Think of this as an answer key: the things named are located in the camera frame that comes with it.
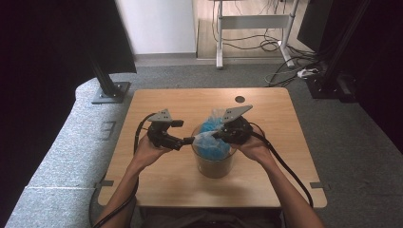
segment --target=desk frame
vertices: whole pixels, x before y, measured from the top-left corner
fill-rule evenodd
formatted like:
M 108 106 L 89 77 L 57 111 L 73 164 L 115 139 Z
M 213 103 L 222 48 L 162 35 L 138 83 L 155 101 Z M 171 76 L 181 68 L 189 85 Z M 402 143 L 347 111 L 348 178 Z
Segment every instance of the desk frame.
M 217 68 L 222 69 L 222 30 L 223 29 L 285 29 L 281 41 L 278 41 L 282 57 L 289 68 L 294 68 L 294 62 L 288 52 L 287 44 L 291 27 L 296 17 L 299 0 L 294 0 L 293 9 L 289 15 L 250 15 L 250 16 L 223 16 L 222 0 L 219 3 L 219 20 L 217 23 L 219 37 L 217 42 Z

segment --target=clear plastic cup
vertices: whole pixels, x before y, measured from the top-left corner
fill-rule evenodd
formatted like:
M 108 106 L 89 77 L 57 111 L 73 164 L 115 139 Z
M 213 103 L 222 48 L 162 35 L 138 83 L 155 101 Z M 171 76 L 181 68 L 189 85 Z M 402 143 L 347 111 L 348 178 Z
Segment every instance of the clear plastic cup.
M 193 136 L 200 133 L 201 125 L 196 127 L 193 132 Z M 202 158 L 198 153 L 198 147 L 192 144 L 192 148 L 194 151 L 196 164 L 198 166 L 199 171 L 205 175 L 207 178 L 218 179 L 225 177 L 231 171 L 234 165 L 234 154 L 237 151 L 234 148 L 230 148 L 228 156 L 223 160 L 211 161 L 205 158 Z

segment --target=blue plastic bag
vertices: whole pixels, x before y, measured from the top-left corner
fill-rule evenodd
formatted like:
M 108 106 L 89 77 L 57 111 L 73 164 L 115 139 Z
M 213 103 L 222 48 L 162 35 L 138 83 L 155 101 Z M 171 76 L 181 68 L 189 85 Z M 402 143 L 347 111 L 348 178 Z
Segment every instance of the blue plastic bag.
M 230 145 L 212 136 L 222 127 L 224 112 L 224 109 L 213 109 L 210 117 L 201 125 L 200 133 L 195 136 L 195 141 L 193 141 L 199 156 L 206 160 L 219 161 L 229 155 Z

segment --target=table top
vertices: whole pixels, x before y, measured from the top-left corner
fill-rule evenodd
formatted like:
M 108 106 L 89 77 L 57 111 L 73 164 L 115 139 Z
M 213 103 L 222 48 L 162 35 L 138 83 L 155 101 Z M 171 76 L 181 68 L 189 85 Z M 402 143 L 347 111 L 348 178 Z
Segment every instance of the table top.
M 237 103 L 236 97 L 245 99 Z M 168 108 L 172 119 L 184 120 L 183 127 L 169 128 L 178 138 L 191 136 L 213 108 L 252 105 L 242 116 L 258 124 L 285 162 L 311 193 L 316 208 L 326 206 L 311 154 L 300 128 L 291 98 L 285 88 L 192 88 L 142 89 L 134 94 L 125 123 L 106 173 L 112 186 L 101 189 L 98 201 L 106 205 L 116 190 L 133 154 L 133 138 L 140 121 L 150 113 Z M 263 168 L 237 151 L 231 172 L 221 179 L 209 179 L 196 165 L 191 146 L 161 156 L 140 175 L 136 197 L 139 206 L 166 207 L 280 207 L 276 193 Z M 297 188 L 297 182 L 280 168 Z

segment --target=black curtain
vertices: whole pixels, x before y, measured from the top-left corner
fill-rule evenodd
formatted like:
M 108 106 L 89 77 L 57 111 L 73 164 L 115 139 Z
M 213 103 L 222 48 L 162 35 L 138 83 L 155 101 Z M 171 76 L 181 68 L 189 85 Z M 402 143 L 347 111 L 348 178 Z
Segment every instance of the black curtain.
M 402 1 L 372 0 L 341 57 L 361 106 L 403 153 Z
M 106 74 L 136 68 L 113 0 L 8 1 L 0 17 L 4 226 L 74 105 L 77 86 L 95 77 L 89 58 Z

